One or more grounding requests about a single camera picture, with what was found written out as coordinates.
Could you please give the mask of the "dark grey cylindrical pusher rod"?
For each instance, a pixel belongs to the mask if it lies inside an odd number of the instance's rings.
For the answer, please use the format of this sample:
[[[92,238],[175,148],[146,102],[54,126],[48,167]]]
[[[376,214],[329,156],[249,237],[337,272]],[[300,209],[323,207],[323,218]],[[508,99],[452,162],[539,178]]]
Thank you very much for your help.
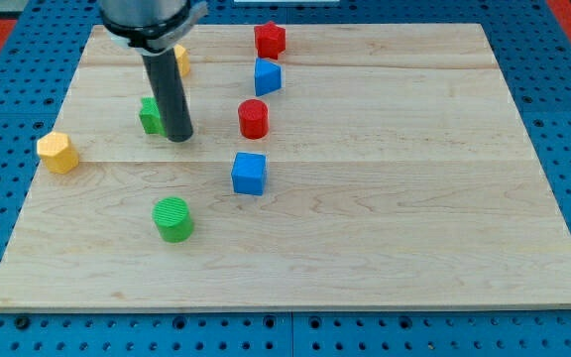
[[[157,56],[143,56],[143,62],[167,139],[187,141],[193,135],[193,127],[173,49]]]

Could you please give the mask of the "yellow block behind arm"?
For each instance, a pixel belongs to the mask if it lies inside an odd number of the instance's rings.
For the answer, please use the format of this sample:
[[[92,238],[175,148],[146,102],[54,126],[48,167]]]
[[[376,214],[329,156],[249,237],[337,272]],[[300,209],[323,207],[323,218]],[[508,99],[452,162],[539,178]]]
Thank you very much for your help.
[[[190,60],[188,50],[182,45],[175,45],[173,48],[179,74],[186,76],[190,73]]]

